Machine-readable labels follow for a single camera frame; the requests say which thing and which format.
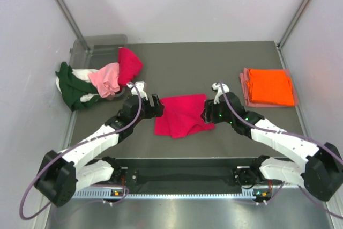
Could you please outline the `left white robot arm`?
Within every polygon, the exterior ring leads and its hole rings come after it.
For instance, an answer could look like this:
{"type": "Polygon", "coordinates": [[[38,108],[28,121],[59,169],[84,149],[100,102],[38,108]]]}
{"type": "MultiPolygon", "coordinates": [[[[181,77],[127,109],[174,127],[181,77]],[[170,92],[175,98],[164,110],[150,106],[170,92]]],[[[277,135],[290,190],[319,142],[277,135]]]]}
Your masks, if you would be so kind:
{"type": "Polygon", "coordinates": [[[95,158],[128,138],[143,119],[161,117],[164,111],[157,94],[151,98],[129,96],[117,115],[79,144],[48,152],[42,160],[34,187],[56,207],[65,205],[74,194],[98,182],[116,184],[121,170],[112,158],[95,158]]]}

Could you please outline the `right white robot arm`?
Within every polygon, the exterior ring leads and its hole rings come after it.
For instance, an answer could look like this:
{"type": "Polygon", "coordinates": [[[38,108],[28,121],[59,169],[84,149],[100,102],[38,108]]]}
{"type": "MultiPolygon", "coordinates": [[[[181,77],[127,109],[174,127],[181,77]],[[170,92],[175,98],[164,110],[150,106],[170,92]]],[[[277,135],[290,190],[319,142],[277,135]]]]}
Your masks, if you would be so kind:
{"type": "Polygon", "coordinates": [[[226,122],[234,131],[260,142],[289,160],[260,156],[251,164],[250,177],[257,184],[279,180],[305,188],[316,199],[327,202],[342,186],[342,158],[329,142],[314,143],[274,125],[264,116],[247,111],[239,102],[206,100],[201,114],[205,123],[226,122]]]}

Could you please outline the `magenta t shirt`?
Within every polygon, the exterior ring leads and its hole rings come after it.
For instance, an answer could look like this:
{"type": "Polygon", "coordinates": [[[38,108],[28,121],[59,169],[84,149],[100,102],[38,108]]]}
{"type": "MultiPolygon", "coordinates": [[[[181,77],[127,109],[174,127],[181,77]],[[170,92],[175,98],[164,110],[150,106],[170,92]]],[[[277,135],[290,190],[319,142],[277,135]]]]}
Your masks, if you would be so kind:
{"type": "Polygon", "coordinates": [[[178,139],[215,129],[215,124],[206,124],[201,118],[206,99],[205,94],[162,98],[165,108],[163,115],[155,120],[154,133],[178,139]]]}

